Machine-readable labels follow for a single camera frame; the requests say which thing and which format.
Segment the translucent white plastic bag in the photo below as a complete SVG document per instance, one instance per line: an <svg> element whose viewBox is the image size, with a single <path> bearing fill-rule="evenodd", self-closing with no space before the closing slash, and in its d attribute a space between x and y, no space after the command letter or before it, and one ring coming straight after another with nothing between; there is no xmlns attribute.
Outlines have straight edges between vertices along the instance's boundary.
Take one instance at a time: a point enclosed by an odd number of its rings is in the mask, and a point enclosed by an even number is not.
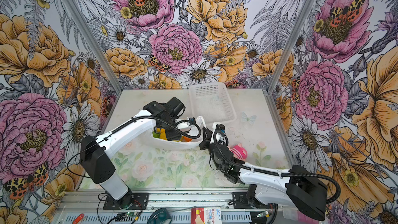
<svg viewBox="0 0 398 224"><path fill-rule="evenodd" d="M203 116L198 116L198 118L195 119L195 123L199 126L201 131L203 127L207 127ZM191 136L199 134L198 128L187 122L178 124L177 128L182 129L184 132L188 132L188 135ZM181 135L180 139L169 141L166 138L166 130L164 128L155 127L152 133L148 136L148 145L163 150L183 151L198 147L202 140L203 139L201 137L191 139Z"/></svg>

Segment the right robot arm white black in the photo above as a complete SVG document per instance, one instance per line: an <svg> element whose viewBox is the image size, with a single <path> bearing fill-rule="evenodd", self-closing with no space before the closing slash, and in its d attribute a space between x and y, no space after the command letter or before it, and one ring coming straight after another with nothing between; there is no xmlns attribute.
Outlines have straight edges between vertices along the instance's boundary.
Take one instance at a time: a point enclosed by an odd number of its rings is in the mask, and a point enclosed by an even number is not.
<svg viewBox="0 0 398 224"><path fill-rule="evenodd" d="M292 206L305 216L324 221L327 188L318 174L309 173L301 166L291 169L267 169L254 166L234 157L227 146L225 127L216 125L214 131L202 128L201 150L208 150L210 160L229 182L247 185L249 205Z"/></svg>

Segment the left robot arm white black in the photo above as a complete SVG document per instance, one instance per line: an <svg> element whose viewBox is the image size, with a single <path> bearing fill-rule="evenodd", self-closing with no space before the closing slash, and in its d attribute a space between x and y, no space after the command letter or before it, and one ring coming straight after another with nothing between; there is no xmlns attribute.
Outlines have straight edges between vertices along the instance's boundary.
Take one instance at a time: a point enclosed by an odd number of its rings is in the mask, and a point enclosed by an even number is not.
<svg viewBox="0 0 398 224"><path fill-rule="evenodd" d="M96 137L83 138L79 162L92 181L108 193L116 208L133 208L136 201L111 158L143 133L148 133L149 140L161 148L184 150L197 147L206 123L202 116L181 119L185 109L176 97L166 103L152 101L117 128Z"/></svg>

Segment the yellow toy fruit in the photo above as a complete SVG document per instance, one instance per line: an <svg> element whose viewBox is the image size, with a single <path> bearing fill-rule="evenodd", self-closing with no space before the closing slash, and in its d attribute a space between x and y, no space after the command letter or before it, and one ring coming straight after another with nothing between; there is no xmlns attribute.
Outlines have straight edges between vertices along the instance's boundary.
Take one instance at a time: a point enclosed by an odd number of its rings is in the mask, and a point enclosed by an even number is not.
<svg viewBox="0 0 398 224"><path fill-rule="evenodd" d="M160 130L159 139L167 140L165 129Z"/></svg>

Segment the green toy fruit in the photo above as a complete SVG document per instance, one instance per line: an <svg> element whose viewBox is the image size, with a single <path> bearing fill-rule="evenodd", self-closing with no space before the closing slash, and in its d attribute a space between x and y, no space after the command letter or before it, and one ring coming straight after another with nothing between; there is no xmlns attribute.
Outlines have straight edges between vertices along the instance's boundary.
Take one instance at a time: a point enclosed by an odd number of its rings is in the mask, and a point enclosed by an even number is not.
<svg viewBox="0 0 398 224"><path fill-rule="evenodd" d="M161 129L160 128L154 128L153 131L152 131L152 136L155 139L159 139L160 135L161 135Z"/></svg>

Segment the orange toy fruit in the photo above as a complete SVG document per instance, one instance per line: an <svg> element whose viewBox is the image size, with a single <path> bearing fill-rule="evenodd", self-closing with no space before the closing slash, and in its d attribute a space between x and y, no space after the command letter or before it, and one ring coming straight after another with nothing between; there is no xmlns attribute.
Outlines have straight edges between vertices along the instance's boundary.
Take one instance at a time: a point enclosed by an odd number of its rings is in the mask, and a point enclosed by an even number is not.
<svg viewBox="0 0 398 224"><path fill-rule="evenodd" d="M181 141L181 142L191 142L192 139L191 139L191 138L188 138L188 137L186 137L186 136L182 136L182 138L181 138L180 141Z"/></svg>

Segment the cartoon boy plush doll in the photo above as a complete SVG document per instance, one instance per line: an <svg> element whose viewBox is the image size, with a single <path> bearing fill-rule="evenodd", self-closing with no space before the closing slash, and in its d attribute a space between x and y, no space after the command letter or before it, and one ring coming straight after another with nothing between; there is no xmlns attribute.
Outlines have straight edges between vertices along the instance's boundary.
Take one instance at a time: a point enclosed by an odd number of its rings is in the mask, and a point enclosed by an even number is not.
<svg viewBox="0 0 398 224"><path fill-rule="evenodd" d="M241 143L230 147L229 150L234 154L236 159L245 161L248 157L248 152Z"/></svg>

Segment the white plastic mesh basket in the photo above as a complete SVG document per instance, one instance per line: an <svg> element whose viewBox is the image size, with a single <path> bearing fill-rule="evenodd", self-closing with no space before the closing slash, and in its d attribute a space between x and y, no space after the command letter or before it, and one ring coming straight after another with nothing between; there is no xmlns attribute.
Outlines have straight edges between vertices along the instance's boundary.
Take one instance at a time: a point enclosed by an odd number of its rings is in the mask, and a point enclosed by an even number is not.
<svg viewBox="0 0 398 224"><path fill-rule="evenodd" d="M237 115L224 83L207 83L189 87L192 113L202 116L205 123L230 123Z"/></svg>

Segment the red bandage box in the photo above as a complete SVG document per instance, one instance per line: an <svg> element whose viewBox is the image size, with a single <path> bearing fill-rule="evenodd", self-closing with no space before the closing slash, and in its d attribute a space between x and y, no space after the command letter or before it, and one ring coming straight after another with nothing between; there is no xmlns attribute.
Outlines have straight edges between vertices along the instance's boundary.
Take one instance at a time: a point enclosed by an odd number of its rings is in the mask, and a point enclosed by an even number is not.
<svg viewBox="0 0 398 224"><path fill-rule="evenodd" d="M192 208L191 224L222 224L221 207Z"/></svg>

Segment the pink item in clear box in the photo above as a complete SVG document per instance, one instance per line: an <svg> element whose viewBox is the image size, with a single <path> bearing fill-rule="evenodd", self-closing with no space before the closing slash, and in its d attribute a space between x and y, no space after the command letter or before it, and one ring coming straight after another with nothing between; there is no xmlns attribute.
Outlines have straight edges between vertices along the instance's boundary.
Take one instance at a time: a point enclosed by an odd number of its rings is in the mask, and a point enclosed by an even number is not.
<svg viewBox="0 0 398 224"><path fill-rule="evenodd" d="M318 220L307 217L297 209L285 208L283 210L283 217L292 221L298 221L305 224L319 224Z"/></svg>

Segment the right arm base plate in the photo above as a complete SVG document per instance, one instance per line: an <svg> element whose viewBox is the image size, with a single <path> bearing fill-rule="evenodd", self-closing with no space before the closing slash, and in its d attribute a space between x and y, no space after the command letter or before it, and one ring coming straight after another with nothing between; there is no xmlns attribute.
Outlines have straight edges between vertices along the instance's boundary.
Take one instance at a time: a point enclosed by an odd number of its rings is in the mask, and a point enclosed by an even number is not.
<svg viewBox="0 0 398 224"><path fill-rule="evenodd" d="M234 209L272 209L276 208L275 204L263 204L254 198L247 198L246 192L233 192L232 200L228 203L229 206L233 206Z"/></svg>

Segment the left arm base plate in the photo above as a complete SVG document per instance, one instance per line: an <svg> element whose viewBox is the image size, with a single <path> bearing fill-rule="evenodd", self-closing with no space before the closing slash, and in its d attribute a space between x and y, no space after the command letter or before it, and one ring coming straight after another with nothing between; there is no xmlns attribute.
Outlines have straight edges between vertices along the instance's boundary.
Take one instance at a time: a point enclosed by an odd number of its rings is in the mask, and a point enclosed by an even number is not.
<svg viewBox="0 0 398 224"><path fill-rule="evenodd" d="M103 210L145 210L149 201L149 193L128 192L119 200L115 200L110 194L107 195Z"/></svg>

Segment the red handled tool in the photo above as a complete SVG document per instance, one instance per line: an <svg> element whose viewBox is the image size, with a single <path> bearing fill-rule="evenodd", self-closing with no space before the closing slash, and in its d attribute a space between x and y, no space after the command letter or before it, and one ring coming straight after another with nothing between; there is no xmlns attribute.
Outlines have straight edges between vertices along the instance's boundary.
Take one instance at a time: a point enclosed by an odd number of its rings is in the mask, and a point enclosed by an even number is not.
<svg viewBox="0 0 398 224"><path fill-rule="evenodd" d="M80 214L78 215L72 222L72 224L81 224L85 219L85 215L84 214Z"/></svg>

